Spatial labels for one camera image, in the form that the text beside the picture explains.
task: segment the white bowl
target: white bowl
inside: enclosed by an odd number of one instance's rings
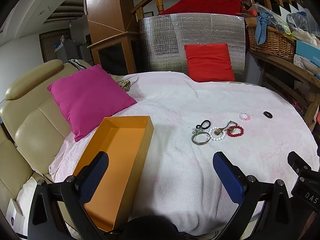
[[[309,70],[313,75],[317,75],[320,72],[320,68],[318,68],[317,65],[305,60],[304,58],[301,58],[301,61],[306,70]]]

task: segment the magenta cushion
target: magenta cushion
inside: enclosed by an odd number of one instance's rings
[[[80,70],[48,86],[75,141],[100,125],[103,118],[137,103],[100,65]]]

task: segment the teal box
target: teal box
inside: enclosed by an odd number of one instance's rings
[[[320,67],[320,49],[303,41],[297,41],[296,54],[303,56]]]

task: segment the blue gripper pad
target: blue gripper pad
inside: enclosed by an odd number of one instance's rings
[[[234,203],[241,204],[244,199],[244,186],[234,174],[233,165],[227,163],[219,152],[213,155],[213,167]]]
[[[99,160],[95,163],[94,167],[90,167],[92,168],[91,171],[89,171],[88,176],[79,187],[79,202],[81,204],[88,203],[91,200],[109,166],[108,154],[105,152],[99,152],[98,154],[99,156],[97,155],[95,158],[99,158]]]

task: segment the pink and white blanket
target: pink and white blanket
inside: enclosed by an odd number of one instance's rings
[[[287,101],[266,88],[229,82],[197,83],[182,73],[151,72],[125,77],[138,81],[128,94],[137,104],[115,114],[149,115],[155,127],[131,216],[166,216],[179,231],[211,232],[227,223],[237,208],[212,166],[222,151],[246,175],[274,183],[282,179],[291,191],[296,174],[287,164],[291,151],[319,169],[317,145],[310,130]],[[272,119],[263,115],[273,114]],[[248,113],[249,121],[239,119]],[[198,146],[192,130],[203,120],[224,127],[230,120],[244,135]],[[72,174],[95,130],[79,142],[70,134],[50,165],[55,182]],[[255,214],[261,210],[261,204]]]

